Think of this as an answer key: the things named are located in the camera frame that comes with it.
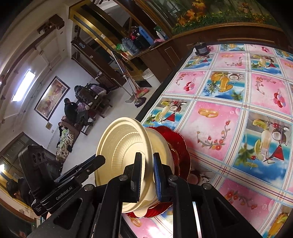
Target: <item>metal screw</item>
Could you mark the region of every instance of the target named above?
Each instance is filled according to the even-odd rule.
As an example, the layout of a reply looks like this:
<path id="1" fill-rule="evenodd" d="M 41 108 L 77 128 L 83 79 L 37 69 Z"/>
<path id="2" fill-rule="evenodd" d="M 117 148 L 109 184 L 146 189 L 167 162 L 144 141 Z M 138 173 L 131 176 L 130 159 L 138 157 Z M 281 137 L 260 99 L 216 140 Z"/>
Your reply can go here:
<path id="1" fill-rule="evenodd" d="M 84 186 L 85 191 L 92 191 L 94 188 L 94 185 L 92 184 L 87 184 Z"/>
<path id="2" fill-rule="evenodd" d="M 210 190 L 212 189 L 212 185 L 210 183 L 204 183 L 203 185 L 203 188 L 206 189 L 206 190 Z"/>
<path id="3" fill-rule="evenodd" d="M 171 181 L 175 181 L 175 180 L 178 179 L 178 177 L 177 177 L 176 175 L 174 175 L 174 174 L 171 174 L 171 175 L 169 176 L 169 179 L 170 179 Z"/>
<path id="4" fill-rule="evenodd" d="M 128 176 L 125 175 L 125 174 L 119 176 L 119 180 L 120 180 L 120 181 L 126 181 L 127 179 L 128 179 Z"/>

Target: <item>ceiling light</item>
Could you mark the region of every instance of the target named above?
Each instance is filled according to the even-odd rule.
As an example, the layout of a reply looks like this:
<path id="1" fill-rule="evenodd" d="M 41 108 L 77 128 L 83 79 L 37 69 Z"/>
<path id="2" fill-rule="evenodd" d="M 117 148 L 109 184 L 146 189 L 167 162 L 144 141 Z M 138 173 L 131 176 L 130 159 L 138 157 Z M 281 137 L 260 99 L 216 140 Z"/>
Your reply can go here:
<path id="1" fill-rule="evenodd" d="M 22 100 L 24 94 L 26 93 L 28 87 L 30 86 L 34 78 L 34 73 L 32 73 L 31 71 L 26 72 L 24 79 L 22 80 L 20 86 L 17 89 L 16 94 L 12 98 L 13 102 L 19 102 Z"/>

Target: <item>window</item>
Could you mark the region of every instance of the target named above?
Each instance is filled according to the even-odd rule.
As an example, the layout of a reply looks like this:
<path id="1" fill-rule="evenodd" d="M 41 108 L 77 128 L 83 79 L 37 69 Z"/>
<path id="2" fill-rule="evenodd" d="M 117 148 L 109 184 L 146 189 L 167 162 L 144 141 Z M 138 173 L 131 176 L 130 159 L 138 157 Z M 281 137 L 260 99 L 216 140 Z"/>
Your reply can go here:
<path id="1" fill-rule="evenodd" d="M 5 170 L 15 179 L 23 178 L 22 168 L 20 166 L 18 154 L 28 145 L 37 145 L 26 134 L 21 133 L 8 148 L 4 149 L 0 155 L 0 169 Z"/>
<path id="2" fill-rule="evenodd" d="M 28 90 L 28 87 L 30 86 L 34 78 L 35 78 L 34 73 L 32 73 L 31 71 L 26 72 L 24 79 L 22 80 L 20 86 L 17 89 L 16 94 L 12 98 L 13 102 L 19 102 L 22 100 L 24 94 Z"/>

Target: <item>blanket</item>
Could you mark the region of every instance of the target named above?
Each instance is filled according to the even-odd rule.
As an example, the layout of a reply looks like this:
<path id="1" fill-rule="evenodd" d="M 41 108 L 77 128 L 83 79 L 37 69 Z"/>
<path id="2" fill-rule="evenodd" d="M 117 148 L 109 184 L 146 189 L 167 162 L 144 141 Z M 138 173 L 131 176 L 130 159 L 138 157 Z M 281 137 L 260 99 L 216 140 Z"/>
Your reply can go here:
<path id="1" fill-rule="evenodd" d="M 62 135 L 60 137 L 60 144 L 58 145 L 58 149 L 56 152 L 56 160 L 66 160 L 69 151 L 67 150 L 68 146 L 73 145 L 74 136 L 69 134 L 69 129 L 63 130 Z"/>

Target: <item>bucket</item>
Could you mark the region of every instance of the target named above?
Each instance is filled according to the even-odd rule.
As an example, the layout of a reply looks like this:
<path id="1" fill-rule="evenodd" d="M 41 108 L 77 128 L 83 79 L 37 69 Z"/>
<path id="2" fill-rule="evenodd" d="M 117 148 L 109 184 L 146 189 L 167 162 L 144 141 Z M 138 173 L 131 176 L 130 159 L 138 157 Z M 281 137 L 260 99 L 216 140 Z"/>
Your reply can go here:
<path id="1" fill-rule="evenodd" d="M 156 78 L 156 76 L 152 73 L 150 69 L 147 69 L 143 72 L 142 77 L 153 87 L 158 88 L 160 86 L 159 80 Z"/>

